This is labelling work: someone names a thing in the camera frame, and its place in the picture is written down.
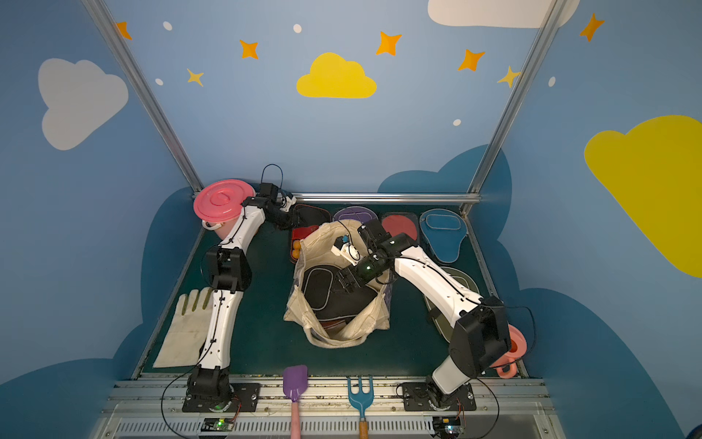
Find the purple paddle case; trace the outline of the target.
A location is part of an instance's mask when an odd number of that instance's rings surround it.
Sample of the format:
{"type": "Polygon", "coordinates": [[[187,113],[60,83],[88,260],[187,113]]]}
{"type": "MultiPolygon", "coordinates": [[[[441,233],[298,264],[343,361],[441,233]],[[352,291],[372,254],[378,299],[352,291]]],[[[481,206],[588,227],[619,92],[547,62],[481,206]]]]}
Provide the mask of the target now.
{"type": "Polygon", "coordinates": [[[333,216],[333,221],[353,220],[360,223],[377,220],[378,215],[371,209],[363,206],[348,206],[338,210],[333,216]]]}

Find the beige canvas tote bag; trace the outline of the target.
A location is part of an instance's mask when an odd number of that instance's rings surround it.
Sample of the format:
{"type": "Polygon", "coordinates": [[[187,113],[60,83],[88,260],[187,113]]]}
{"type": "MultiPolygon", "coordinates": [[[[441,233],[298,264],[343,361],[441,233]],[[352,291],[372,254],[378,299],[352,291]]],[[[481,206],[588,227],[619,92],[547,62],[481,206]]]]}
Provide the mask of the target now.
{"type": "Polygon", "coordinates": [[[353,320],[339,322],[331,326],[322,325],[305,300],[302,291],[303,275],[308,268],[318,265],[332,265],[339,272],[351,265],[343,257],[335,256],[331,248],[338,236],[350,234],[352,243],[360,252],[361,258],[369,251],[359,236],[359,221],[328,222],[302,241],[301,255],[294,269],[294,281],[288,298],[283,319],[300,325],[308,341],[323,349],[345,349],[364,343],[367,336],[377,329],[389,329],[392,285],[389,273],[384,273],[368,286],[378,292],[378,296],[353,320]]]}

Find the blue paddle case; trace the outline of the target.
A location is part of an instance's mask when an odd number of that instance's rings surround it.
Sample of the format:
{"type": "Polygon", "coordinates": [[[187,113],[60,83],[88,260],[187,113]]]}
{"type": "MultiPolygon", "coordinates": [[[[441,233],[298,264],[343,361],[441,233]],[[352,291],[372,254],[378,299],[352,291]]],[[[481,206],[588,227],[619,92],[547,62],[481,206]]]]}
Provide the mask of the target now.
{"type": "Polygon", "coordinates": [[[467,235],[464,219],[446,209],[427,210],[420,216],[420,229],[433,255],[441,263],[455,263],[467,235]]]}

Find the black paddle case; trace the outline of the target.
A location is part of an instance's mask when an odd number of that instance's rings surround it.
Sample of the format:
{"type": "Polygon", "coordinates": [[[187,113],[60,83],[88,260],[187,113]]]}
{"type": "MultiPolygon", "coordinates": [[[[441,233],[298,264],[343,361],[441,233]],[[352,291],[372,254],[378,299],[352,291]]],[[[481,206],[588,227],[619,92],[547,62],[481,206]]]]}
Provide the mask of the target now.
{"type": "Polygon", "coordinates": [[[303,295],[323,326],[350,322],[378,296],[368,286],[355,286],[348,292],[337,279],[338,272],[332,265],[318,265],[303,275],[303,295]]]}

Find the olive green paddle case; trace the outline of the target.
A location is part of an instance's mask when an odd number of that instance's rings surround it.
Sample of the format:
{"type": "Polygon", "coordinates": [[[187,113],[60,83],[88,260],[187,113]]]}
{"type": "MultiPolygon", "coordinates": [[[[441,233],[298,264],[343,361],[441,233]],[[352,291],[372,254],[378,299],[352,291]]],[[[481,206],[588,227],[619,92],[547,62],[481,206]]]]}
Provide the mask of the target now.
{"type": "MultiPolygon", "coordinates": [[[[453,278],[455,281],[457,281],[459,284],[463,285],[464,287],[470,289],[471,291],[480,294],[479,287],[477,283],[475,283],[475,280],[469,276],[469,274],[466,274],[465,272],[449,267],[449,266],[442,266],[442,270],[444,270],[451,278],[453,278]]],[[[442,314],[440,309],[431,301],[427,296],[424,296],[424,301],[425,304],[427,305],[427,309],[429,311],[429,316],[428,319],[433,322],[439,333],[442,335],[442,337],[446,340],[447,343],[451,342],[452,336],[453,336],[453,327],[450,325],[448,322],[448,319],[442,314]]]]}

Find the black red ping pong case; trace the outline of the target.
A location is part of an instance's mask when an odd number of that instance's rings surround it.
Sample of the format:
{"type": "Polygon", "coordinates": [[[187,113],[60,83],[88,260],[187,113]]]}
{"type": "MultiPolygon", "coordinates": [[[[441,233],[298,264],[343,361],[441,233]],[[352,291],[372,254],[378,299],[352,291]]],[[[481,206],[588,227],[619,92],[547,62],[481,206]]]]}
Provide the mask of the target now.
{"type": "Polygon", "coordinates": [[[331,219],[332,216],[328,210],[316,206],[299,204],[292,208],[289,255],[293,263],[296,263],[300,257],[302,241],[331,219]]]}

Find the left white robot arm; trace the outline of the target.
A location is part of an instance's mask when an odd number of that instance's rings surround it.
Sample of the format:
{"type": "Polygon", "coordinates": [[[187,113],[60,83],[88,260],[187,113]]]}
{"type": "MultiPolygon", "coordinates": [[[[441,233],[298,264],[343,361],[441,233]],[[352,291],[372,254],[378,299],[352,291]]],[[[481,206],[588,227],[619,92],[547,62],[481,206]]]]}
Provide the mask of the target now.
{"type": "Polygon", "coordinates": [[[225,413],[235,401],[230,385],[230,351],[236,315],[252,283],[247,251],[266,221],[286,228],[294,199],[272,183],[257,190],[239,179],[214,183],[199,192],[195,214],[220,243],[206,252],[213,316],[203,352],[186,386],[185,413],[225,413]]]}

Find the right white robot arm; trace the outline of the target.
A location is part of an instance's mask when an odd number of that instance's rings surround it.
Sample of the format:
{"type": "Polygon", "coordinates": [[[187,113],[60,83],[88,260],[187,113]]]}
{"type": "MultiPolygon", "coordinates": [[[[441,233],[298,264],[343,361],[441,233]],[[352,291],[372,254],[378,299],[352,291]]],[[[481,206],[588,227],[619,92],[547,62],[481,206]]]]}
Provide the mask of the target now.
{"type": "Polygon", "coordinates": [[[351,293],[390,272],[409,281],[435,305],[453,334],[448,357],[427,380],[426,395],[434,408],[450,407],[464,384],[478,378],[510,351],[504,303],[461,285],[410,236],[391,235],[377,219],[361,224],[358,233],[367,246],[366,256],[356,249],[350,232],[334,241],[331,252],[350,263],[340,270],[337,279],[351,293]]]}

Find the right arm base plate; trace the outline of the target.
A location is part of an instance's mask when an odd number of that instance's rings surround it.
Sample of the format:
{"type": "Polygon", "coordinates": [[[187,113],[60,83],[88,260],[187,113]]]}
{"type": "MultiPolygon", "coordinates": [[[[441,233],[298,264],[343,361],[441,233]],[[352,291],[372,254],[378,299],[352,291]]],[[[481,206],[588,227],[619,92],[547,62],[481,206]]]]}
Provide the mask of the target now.
{"type": "Polygon", "coordinates": [[[453,393],[443,393],[433,382],[405,382],[400,387],[406,412],[476,410],[475,395],[470,384],[462,385],[453,393]]]}

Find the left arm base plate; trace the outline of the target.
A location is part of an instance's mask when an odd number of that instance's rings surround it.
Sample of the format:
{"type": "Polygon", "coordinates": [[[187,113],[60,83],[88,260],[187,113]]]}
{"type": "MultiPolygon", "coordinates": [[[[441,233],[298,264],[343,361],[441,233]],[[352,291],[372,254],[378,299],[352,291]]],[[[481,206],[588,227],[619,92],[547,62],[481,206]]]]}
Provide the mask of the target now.
{"type": "Polygon", "coordinates": [[[257,383],[221,383],[212,389],[188,389],[183,413],[253,413],[259,401],[257,383]]]}

